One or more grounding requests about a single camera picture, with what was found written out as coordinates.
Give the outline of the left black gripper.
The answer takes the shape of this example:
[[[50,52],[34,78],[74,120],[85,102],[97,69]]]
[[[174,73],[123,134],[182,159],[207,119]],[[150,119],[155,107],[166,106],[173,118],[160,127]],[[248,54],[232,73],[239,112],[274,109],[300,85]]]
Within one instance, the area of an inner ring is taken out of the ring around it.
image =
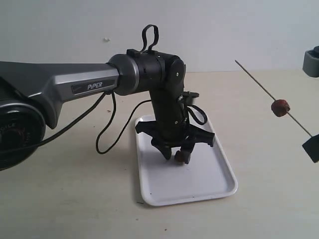
[[[214,145],[215,134],[189,124],[186,129],[177,133],[164,131],[158,128],[156,121],[139,121],[135,126],[136,133],[145,133],[150,136],[151,145],[156,147],[166,160],[170,160],[171,148],[181,147],[182,161],[189,164],[195,144],[206,143],[210,147]]]

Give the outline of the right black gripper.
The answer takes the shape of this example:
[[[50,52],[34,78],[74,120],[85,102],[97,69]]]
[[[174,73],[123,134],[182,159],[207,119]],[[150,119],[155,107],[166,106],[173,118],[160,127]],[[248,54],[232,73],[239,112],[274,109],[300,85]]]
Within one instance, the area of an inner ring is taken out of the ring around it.
[[[304,151],[310,157],[313,163],[319,161],[319,135],[308,134],[309,139],[302,144]]]

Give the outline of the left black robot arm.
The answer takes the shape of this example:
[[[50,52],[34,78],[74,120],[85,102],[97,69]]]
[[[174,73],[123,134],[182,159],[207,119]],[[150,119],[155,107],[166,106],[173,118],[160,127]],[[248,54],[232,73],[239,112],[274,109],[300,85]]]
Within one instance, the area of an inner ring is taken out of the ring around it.
[[[170,159],[189,163],[197,143],[214,144],[201,129],[207,116],[193,104],[198,93],[184,90],[186,66],[176,55],[129,49],[108,63],[0,64],[0,168],[26,160],[47,144],[46,127],[55,128],[65,102],[100,94],[126,96],[149,92],[154,121],[139,122],[151,144]]]

